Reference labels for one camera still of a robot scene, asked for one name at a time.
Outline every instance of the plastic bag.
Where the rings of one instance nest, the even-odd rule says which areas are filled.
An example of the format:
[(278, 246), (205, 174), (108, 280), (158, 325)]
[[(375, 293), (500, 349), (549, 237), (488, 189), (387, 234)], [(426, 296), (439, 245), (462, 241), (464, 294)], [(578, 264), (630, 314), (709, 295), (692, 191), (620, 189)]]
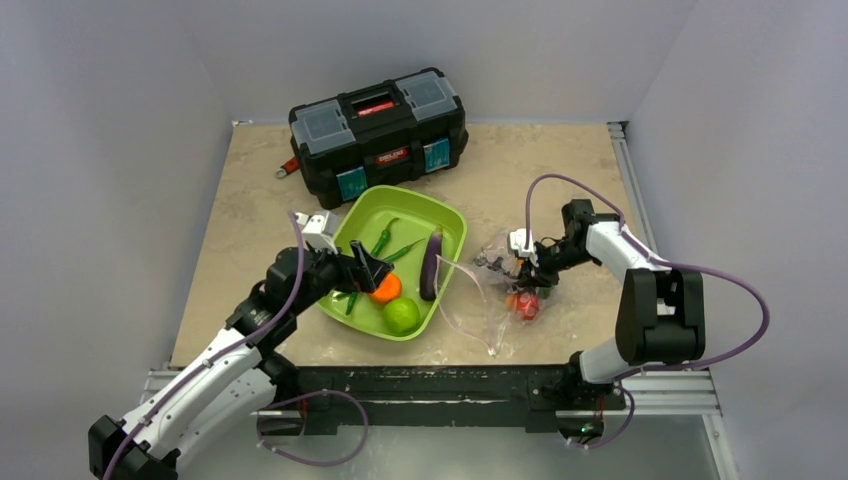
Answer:
[[(450, 288), (439, 302), (442, 316), (459, 333), (480, 340), (489, 355), (500, 352), (504, 335), (511, 324), (538, 321), (550, 303), (550, 290), (519, 288), (516, 284), (523, 259), (515, 257), (507, 246), (509, 231), (498, 232), (474, 257), (471, 264), (456, 263), (439, 257), (439, 270), (453, 267)], [(436, 291), (445, 275), (436, 275)]]

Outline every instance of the green fruit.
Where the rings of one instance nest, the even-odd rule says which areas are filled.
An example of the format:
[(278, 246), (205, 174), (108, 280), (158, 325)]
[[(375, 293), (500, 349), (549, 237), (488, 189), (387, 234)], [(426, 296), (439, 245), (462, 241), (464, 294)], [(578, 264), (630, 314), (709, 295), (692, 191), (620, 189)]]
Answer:
[(395, 335), (412, 333), (418, 328), (421, 313), (411, 298), (396, 298), (383, 307), (383, 321), (386, 328)]

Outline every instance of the white wall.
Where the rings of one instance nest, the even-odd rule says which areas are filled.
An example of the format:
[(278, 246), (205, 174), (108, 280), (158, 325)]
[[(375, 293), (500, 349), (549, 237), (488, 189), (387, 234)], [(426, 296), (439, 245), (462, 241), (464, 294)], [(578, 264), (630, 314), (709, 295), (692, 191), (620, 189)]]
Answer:
[[(697, 4), (629, 126), (661, 252), (749, 278), (774, 314), (715, 367), (746, 478), (845, 478), (848, 3)], [(709, 352), (758, 322), (707, 287)]]
[(91, 478), (173, 346), (229, 125), (171, 8), (0, 4), (0, 478)]
[(469, 118), (630, 117), (695, 0), (181, 0), (228, 110), (292, 107), (411, 73), (445, 71)]

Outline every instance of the toolbox lid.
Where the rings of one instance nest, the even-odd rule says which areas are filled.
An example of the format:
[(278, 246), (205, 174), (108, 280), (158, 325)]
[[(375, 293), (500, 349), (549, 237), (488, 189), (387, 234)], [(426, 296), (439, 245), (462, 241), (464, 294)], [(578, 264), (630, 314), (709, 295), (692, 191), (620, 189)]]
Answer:
[(395, 82), (412, 107), (412, 114), (419, 122), (436, 115), (456, 110), (453, 100), (456, 92), (445, 77), (436, 72), (419, 73)]
[(306, 144), (312, 154), (321, 153), (356, 139), (347, 126), (338, 100), (328, 100), (311, 107), (295, 110), (292, 135), (297, 145)]

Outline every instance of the cable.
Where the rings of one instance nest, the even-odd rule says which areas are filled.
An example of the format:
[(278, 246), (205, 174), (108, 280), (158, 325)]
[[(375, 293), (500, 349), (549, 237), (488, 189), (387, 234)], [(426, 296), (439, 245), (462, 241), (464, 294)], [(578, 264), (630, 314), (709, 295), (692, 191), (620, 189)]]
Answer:
[(365, 447), (365, 440), (368, 438), (368, 415), (365, 413), (365, 407), (363, 407), (361, 403), (356, 401), (356, 399), (353, 398), (353, 396), (351, 396), (351, 395), (349, 395), (345, 392), (340, 392), (340, 391), (337, 391), (337, 390), (321, 390), (321, 391), (318, 391), (318, 392), (306, 393), (306, 394), (300, 395), (298, 397), (290, 398), (290, 399), (288, 399), (284, 402), (274, 403), (272, 405), (268, 405), (265, 408), (266, 409), (282, 408), (282, 407), (285, 407), (287, 405), (291, 405), (292, 403), (299, 402), (301, 400), (306, 400), (308, 398), (318, 397), (318, 396), (323, 396), (323, 395), (335, 395), (337, 397), (342, 397), (342, 398), (346, 399), (347, 401), (349, 401), (350, 403), (352, 403), (353, 406), (355, 406), (356, 409), (359, 410), (359, 414), (362, 416), (363, 431), (362, 431), (362, 437), (360, 437), (360, 439), (359, 439), (359, 443), (356, 445), (356, 448), (354, 448), (352, 452), (348, 453), (347, 455), (345, 455), (342, 458), (339, 458), (337, 460), (330, 460), (330, 461), (310, 460), (308, 458), (298, 457), (297, 455), (294, 455), (294, 454), (291, 454), (291, 453), (288, 453), (288, 452), (284, 452), (284, 451), (278, 449), (277, 447), (269, 444), (265, 440), (265, 437), (262, 436), (262, 432), (259, 430), (259, 420), (256, 421), (256, 437), (259, 439), (259, 444), (256, 445), (256, 446), (257, 447), (259, 447), (259, 446), (265, 447), (268, 451), (270, 451), (272, 453), (276, 453), (277, 455), (288, 458), (289, 460), (294, 460), (295, 462), (302, 463), (304, 465), (309, 465), (311, 467), (335, 467), (336, 465), (341, 465), (341, 464), (347, 462), (348, 460), (350, 460), (351, 458), (357, 456), (359, 454), (359, 452), (362, 451), (362, 448)]
[(153, 417), (155, 417), (159, 413), (159, 410), (166, 403), (168, 403), (168, 401), (171, 400), (171, 398), (173, 398), (174, 395), (179, 393), (180, 390), (182, 390), (189, 382), (191, 382), (205, 368), (212, 368), (215, 365), (215, 362), (218, 361), (221, 357), (223, 357), (224, 355), (227, 355), (228, 353), (230, 353), (233, 350), (241, 347), (242, 345), (253, 341), (256, 338), (261, 337), (268, 330), (270, 330), (271, 328), (274, 328), (274, 325), (276, 325), (276, 323), (279, 322), (281, 318), (283, 318), (283, 315), (286, 314), (286, 312), (289, 310), (289, 308), (291, 308), (292, 303), (294, 303), (294, 300), (297, 297), (297, 292), (300, 289), (300, 282), (303, 280), (303, 270), (304, 270), (304, 258), (303, 258), (304, 253), (303, 252), (304, 252), (304, 248), (303, 248), (303, 235), (300, 232), (300, 225), (298, 225), (298, 223), (297, 223), (297, 217), (292, 212), (288, 212), (288, 216), (289, 216), (289, 220), (292, 223), (292, 226), (294, 227), (294, 232), (295, 232), (295, 235), (297, 237), (297, 272), (295, 273), (294, 286), (292, 287), (291, 294), (289, 295), (289, 298), (286, 300), (286, 303), (283, 305), (283, 308), (281, 308), (280, 311), (277, 312), (277, 314), (274, 315), (268, 323), (266, 323), (262, 327), (258, 328), (255, 332), (251, 333), (250, 335), (248, 335), (248, 336), (246, 336), (246, 337), (244, 337), (244, 338), (242, 338), (242, 339), (240, 339), (236, 342), (233, 342), (232, 345), (225, 347), (225, 348), (222, 348), (217, 353), (215, 353), (211, 357), (207, 358), (206, 361), (203, 362), (204, 364), (198, 365), (194, 370), (191, 370), (189, 373), (187, 373), (185, 375), (185, 377), (180, 379), (180, 381), (178, 381), (173, 386), (173, 388), (171, 388), (170, 390), (165, 392), (165, 394), (162, 395), (162, 398), (160, 398), (159, 401), (156, 402), (153, 405), (153, 407), (150, 408), (150, 410), (148, 411), (148, 413), (146, 415), (141, 417), (141, 419), (139, 420), (139, 423), (135, 427), (133, 427), (132, 430), (130, 430), (130, 432), (127, 434), (127, 436), (124, 438), (124, 440), (120, 443), (120, 445), (118, 445), (118, 449), (115, 450), (115, 453), (112, 455), (112, 458), (109, 460), (109, 464), (107, 465), (106, 470), (103, 473), (103, 480), (111, 480), (112, 474), (115, 471), (115, 467), (118, 465), (118, 460), (123, 455), (124, 450), (126, 450), (126, 448), (129, 446), (130, 442), (133, 441), (133, 439), (144, 429), (144, 427), (150, 424)]
[[(633, 370), (628, 370), (627, 372), (624, 372), (621, 375), (618, 375), (617, 377), (615, 377), (613, 379), (615, 382), (620, 383), (621, 380), (623, 380), (627, 377), (633, 376), (633, 375), (635, 375), (639, 372), (642, 372), (642, 371), (675, 371), (675, 370), (706, 368), (710, 365), (716, 364), (718, 362), (721, 362), (721, 361), (727, 360), (729, 358), (735, 357), (736, 355), (739, 355), (740, 353), (744, 352), (745, 350), (751, 348), (751, 346), (753, 346), (755, 343), (757, 343), (763, 337), (763, 335), (765, 335), (766, 330), (768, 330), (768, 327), (771, 324), (771, 311), (769, 310), (768, 304), (766, 304), (766, 300), (763, 297), (763, 295), (753, 285), (751, 285), (747, 281), (745, 281), (742, 278), (739, 278), (739, 277), (737, 277), (733, 274), (722, 272), (721, 270), (717, 270), (717, 269), (714, 269), (714, 268), (703, 267), (703, 266), (700, 266), (700, 265), (690, 265), (690, 264), (687, 264), (687, 263), (670, 262), (668, 260), (663, 260), (661, 258), (657, 258), (657, 256), (654, 255), (653, 252), (648, 250), (644, 245), (642, 245), (636, 239), (636, 237), (634, 237), (630, 233), (630, 230), (628, 228), (625, 228), (626, 222), (625, 222), (625, 219), (624, 219), (624, 212), (620, 208), (618, 208), (618, 206), (616, 206), (614, 203), (612, 203), (610, 200), (608, 200), (606, 197), (601, 195), (599, 192), (597, 192), (593, 188), (589, 187), (588, 185), (586, 185), (583, 182), (580, 182), (580, 181), (578, 181), (574, 178), (567, 177), (565, 175), (560, 175), (560, 174), (557, 174), (557, 173), (546, 173), (544, 175), (539, 176), (536, 180), (533, 180), (533, 183), (530, 184), (530, 188), (527, 190), (527, 198), (526, 198), (525, 203), (524, 203), (525, 227), (527, 229), (526, 231), (528, 232), (527, 241), (525, 242), (525, 245), (524, 245), (525, 248), (530, 247), (530, 234), (529, 234), (529, 232), (530, 232), (530, 199), (533, 195), (533, 189), (536, 188), (536, 185), (546, 178), (557, 178), (557, 179), (560, 179), (560, 180), (564, 180), (568, 183), (577, 185), (578, 187), (582, 188), (583, 190), (586, 190), (587, 192), (594, 195), (598, 200), (603, 202), (606, 206), (610, 207), (618, 215), (618, 218), (619, 218), (618, 225), (619, 225), (619, 229), (621, 231), (621, 236), (624, 238), (624, 240), (627, 241), (627, 243), (629, 243), (637, 251), (639, 251), (639, 253), (644, 255), (648, 259), (648, 261), (650, 261), (654, 265), (659, 265), (659, 266), (662, 266), (662, 267), (668, 267), (668, 268), (672, 268), (672, 269), (676, 269), (676, 270), (689, 270), (689, 271), (693, 271), (693, 272), (698, 272), (698, 273), (710, 275), (710, 276), (715, 277), (715, 278), (720, 278), (722, 280), (726, 280), (726, 281), (731, 282), (735, 285), (738, 285), (739, 287), (742, 287), (745, 291), (747, 291), (748, 293), (751, 294), (751, 296), (754, 297), (754, 299), (760, 305), (760, 309), (763, 312), (763, 319), (762, 319), (762, 322), (760, 323), (760, 327), (757, 329), (756, 332), (754, 332), (753, 335), (751, 335), (750, 338), (748, 338), (746, 341), (742, 342), (742, 344), (740, 344), (736, 348), (728, 350), (728, 351), (726, 351), (722, 354), (716, 355), (714, 357), (707, 358), (707, 359), (704, 359), (704, 360), (698, 360), (698, 361), (695, 361), (695, 362), (689, 362), (689, 363), (684, 363), (684, 364), (674, 364), (674, 365), (645, 365), (645, 366), (642, 366), (641, 368), (634, 368)], [(633, 412), (635, 411), (633, 396), (630, 394), (630, 392), (628, 392), (626, 389), (624, 389), (624, 387), (619, 387), (619, 388), (621, 389), (622, 392), (624, 392), (630, 398), (630, 413), (627, 415), (627, 419), (622, 424), (622, 426), (618, 430), (616, 430), (612, 434), (612, 436), (609, 437), (607, 440), (601, 440), (600, 442), (598, 442), (594, 445), (587, 446), (588, 448), (597, 448), (599, 446), (606, 445), (607, 443), (609, 443), (610, 440), (617, 437), (624, 430), (624, 427), (626, 427), (627, 425), (630, 424), (630, 420), (633, 417)]]

